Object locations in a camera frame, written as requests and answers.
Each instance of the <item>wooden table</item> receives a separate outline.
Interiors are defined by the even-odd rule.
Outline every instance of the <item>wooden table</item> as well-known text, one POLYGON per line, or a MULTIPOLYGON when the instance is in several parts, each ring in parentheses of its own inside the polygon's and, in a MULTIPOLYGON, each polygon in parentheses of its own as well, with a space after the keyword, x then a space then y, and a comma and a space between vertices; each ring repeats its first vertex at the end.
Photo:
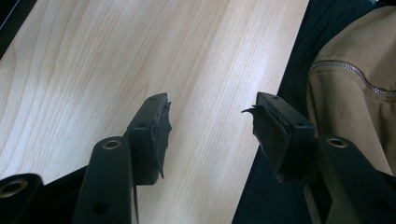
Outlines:
POLYGON ((0 177, 77 170, 167 92, 141 223, 230 223, 258 146, 241 111, 276 93, 307 2, 39 0, 0 62, 0 177))

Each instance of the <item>wood grain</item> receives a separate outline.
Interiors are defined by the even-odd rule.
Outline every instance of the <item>wood grain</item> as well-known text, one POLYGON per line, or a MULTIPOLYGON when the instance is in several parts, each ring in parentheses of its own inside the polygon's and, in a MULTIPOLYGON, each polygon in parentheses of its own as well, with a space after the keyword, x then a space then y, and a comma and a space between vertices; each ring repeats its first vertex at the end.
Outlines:
POLYGON ((38 0, 0 62, 0 177, 88 163, 167 92, 165 179, 142 223, 230 223, 258 143, 241 114, 276 93, 308 0, 38 0))

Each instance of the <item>zipper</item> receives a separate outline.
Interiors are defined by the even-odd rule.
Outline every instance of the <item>zipper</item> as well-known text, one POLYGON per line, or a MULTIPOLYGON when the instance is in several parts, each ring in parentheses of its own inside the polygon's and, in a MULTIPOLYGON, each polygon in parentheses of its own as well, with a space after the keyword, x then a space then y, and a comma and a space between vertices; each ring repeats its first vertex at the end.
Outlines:
POLYGON ((367 88, 370 89, 370 91, 380 94, 380 95, 385 95, 385 96, 396 96, 396 91, 381 90, 381 89, 373 86, 372 84, 370 84, 364 77, 363 72, 359 68, 357 68, 355 65, 350 64, 350 63, 337 62, 337 61, 318 62, 318 63, 312 64, 312 66, 309 70, 313 70, 315 68, 325 67, 325 66, 345 68, 345 69, 355 73, 356 75, 358 75, 361 78, 361 80, 364 82, 364 84, 367 86, 367 88))

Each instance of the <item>brown bag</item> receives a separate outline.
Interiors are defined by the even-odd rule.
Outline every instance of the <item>brown bag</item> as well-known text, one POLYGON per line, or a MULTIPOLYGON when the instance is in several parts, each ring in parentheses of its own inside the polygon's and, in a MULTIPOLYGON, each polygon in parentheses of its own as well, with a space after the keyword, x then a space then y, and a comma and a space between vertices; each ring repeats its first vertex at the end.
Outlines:
POLYGON ((307 105, 319 135, 351 140, 375 169, 396 174, 396 7, 368 13, 323 47, 307 105))

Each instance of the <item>dark fabric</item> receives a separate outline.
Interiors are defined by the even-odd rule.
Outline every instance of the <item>dark fabric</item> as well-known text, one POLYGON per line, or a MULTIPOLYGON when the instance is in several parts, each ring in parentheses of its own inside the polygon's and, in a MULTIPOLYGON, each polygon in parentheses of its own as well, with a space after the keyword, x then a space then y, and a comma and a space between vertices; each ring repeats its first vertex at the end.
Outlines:
MULTIPOLYGON (((319 50, 350 23, 382 6, 369 0, 310 0, 278 96, 308 117, 306 79, 319 50)), ((311 223, 303 185, 280 184, 259 149, 233 223, 311 223)))

